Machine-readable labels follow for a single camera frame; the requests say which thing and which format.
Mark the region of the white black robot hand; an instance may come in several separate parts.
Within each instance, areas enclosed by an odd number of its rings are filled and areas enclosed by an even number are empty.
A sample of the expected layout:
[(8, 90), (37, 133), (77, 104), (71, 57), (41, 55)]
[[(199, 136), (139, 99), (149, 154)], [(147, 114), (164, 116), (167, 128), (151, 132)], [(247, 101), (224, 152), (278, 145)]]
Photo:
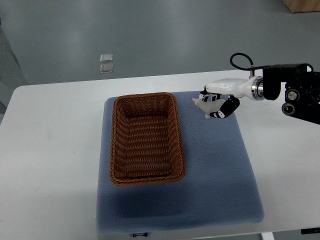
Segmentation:
[(204, 86), (198, 99), (204, 102), (225, 100), (219, 111), (210, 114), (210, 118), (225, 119), (240, 106), (240, 98), (243, 97), (253, 101), (264, 100), (263, 78), (225, 78), (210, 82)]

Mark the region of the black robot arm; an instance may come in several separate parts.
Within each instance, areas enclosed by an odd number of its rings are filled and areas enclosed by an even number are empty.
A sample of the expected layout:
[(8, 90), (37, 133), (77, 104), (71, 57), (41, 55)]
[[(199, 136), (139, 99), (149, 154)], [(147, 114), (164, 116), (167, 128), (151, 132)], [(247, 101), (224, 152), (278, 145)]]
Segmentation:
[(263, 96), (274, 101), (285, 83), (283, 114), (320, 123), (320, 73), (308, 63), (277, 64), (262, 68)]

